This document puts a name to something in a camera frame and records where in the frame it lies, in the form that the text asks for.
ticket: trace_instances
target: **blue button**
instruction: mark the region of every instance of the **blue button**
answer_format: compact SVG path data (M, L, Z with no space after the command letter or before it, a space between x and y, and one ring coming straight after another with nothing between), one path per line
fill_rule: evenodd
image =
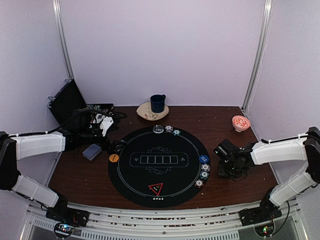
M200 161L201 163L203 163L203 164L206 164L207 162L209 162L209 157L206 156L206 155L201 155L201 156L199 157L199 161Z

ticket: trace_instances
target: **wooden table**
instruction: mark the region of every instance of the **wooden table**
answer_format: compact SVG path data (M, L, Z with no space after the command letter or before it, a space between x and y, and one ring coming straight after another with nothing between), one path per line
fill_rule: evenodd
M118 131L108 136L120 140L126 134L147 126L172 125L196 136L209 152L211 174L201 193L191 200L165 209L196 209L250 203L261 200L266 191L277 185L269 164L256 166L248 171L248 177L240 182L217 175L218 156L214 148L223 140L229 139L242 147L247 142L256 142L251 129L236 132L232 117L241 115L238 107L213 106L171 106L170 113L157 121L147 121L136 114L137 107L116 107L117 112L128 114L119 124ZM64 152L56 166L49 187L63 194L69 202L90 206L150 209L137 205L124 198L115 189L108 177L109 156L100 153L93 161L88 161L81 151Z

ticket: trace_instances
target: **red and white patterned bowl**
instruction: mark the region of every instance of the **red and white patterned bowl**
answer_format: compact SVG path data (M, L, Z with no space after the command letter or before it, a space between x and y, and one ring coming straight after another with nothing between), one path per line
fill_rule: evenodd
M237 115L232 118L232 125L237 132L242 132L250 128L251 123L248 118Z

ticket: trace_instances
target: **poker mat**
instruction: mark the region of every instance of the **poker mat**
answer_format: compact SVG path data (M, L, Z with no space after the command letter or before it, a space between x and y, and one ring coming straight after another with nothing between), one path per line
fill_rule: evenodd
M187 131L173 129L179 134L144 127L122 139L126 145L116 161L109 161L108 173L128 200L152 208L176 206L193 198L207 182L210 159L205 146Z

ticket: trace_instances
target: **orange chip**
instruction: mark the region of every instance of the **orange chip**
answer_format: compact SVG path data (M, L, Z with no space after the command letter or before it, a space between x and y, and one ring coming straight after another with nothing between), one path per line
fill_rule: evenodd
M118 154L112 154L109 157L109 161L112 163L116 163L119 161L119 155Z

